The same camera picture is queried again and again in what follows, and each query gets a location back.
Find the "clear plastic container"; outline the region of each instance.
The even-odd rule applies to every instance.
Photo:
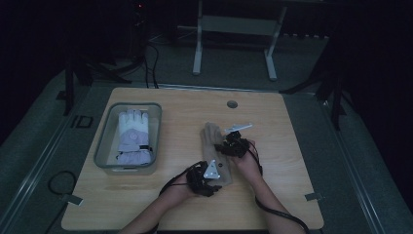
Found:
[[[139,109],[148,113],[149,117],[149,147],[151,161],[144,165],[119,165],[119,113],[128,109]],[[151,175],[156,170],[158,139],[161,129],[162,107],[158,103],[115,103],[110,107],[101,132],[94,163],[110,175]]]

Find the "metal stand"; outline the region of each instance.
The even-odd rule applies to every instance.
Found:
[[[264,51],[264,57],[267,63],[270,80],[277,80],[272,55],[276,47],[277,39],[280,36],[282,21],[287,9],[286,7],[282,7],[278,20],[266,20],[204,16],[203,0],[199,0],[198,4],[197,48],[195,50],[194,68],[192,71],[194,75],[201,74],[201,62],[203,57],[202,33],[203,31],[215,31],[272,36],[271,44],[268,49]]]
[[[64,109],[64,116],[67,116],[74,105],[74,76],[76,74],[79,83],[84,86],[90,86],[93,82],[93,77],[89,71],[89,66],[94,70],[100,72],[109,80],[117,83],[130,84],[131,81],[116,75],[113,71],[107,69],[103,65],[93,61],[91,58],[81,55],[79,53],[68,52],[65,63],[65,92],[64,99],[66,106]]]

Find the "gray carpet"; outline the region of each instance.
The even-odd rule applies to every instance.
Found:
[[[273,55],[279,80],[272,82],[268,79],[262,51],[256,48],[224,49],[216,43],[206,42],[202,74],[193,76],[195,49],[192,39],[185,37],[182,43],[174,45],[161,45],[161,39],[152,40],[160,53],[156,77],[161,88],[197,86],[276,92],[304,81],[325,45],[325,41],[318,39],[281,38]],[[147,57],[149,66],[153,65],[155,50],[148,48]],[[143,74],[143,69],[139,68],[125,75],[133,80],[128,86],[145,87]],[[58,91],[63,89],[62,78],[60,74],[50,83],[1,147],[2,215],[36,160],[44,157],[43,149],[52,149],[31,196],[27,197],[21,213],[15,214],[10,233],[45,233],[48,227],[52,228],[49,233],[105,233],[63,230],[59,225],[59,212],[64,204],[48,189],[48,181],[61,171],[80,173],[110,92],[119,85],[96,80],[90,88],[77,86],[75,109],[72,115],[63,117],[64,103],[55,99]],[[400,200],[359,117],[343,103],[347,115],[340,117],[342,131],[334,131],[328,120],[328,107],[311,95],[316,88],[317,85],[300,94],[285,96],[285,103],[313,186],[323,196],[319,201],[325,222],[323,233],[412,233],[412,215]],[[76,128],[72,125],[75,116],[93,117],[94,120],[88,129]],[[59,127],[61,135],[56,137],[55,131]],[[55,147],[49,145],[51,138],[56,139]],[[356,169],[356,178],[349,165]],[[360,181],[369,200],[358,193],[357,182]],[[71,185],[70,178],[64,175],[56,178],[56,189],[67,190]],[[381,225],[379,228],[375,223],[371,224],[372,214],[364,209],[364,201],[372,203],[377,214],[373,216]]]

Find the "white glove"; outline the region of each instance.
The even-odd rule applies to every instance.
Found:
[[[119,113],[118,164],[146,164],[151,161],[149,152],[148,114],[137,109]]]

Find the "forearm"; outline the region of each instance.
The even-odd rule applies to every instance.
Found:
[[[252,189],[255,193],[256,199],[265,207],[289,214],[288,210],[282,205],[277,196],[273,193],[271,188],[265,182],[264,178],[257,178],[251,182]],[[287,233],[287,234],[301,234],[305,233],[303,228],[295,221],[289,220],[285,217],[276,214],[270,214],[263,211],[267,221],[268,230],[270,233]]]
[[[125,226],[119,234],[145,233],[154,228],[162,216],[171,209],[165,196],[160,196],[153,201],[142,213]]]

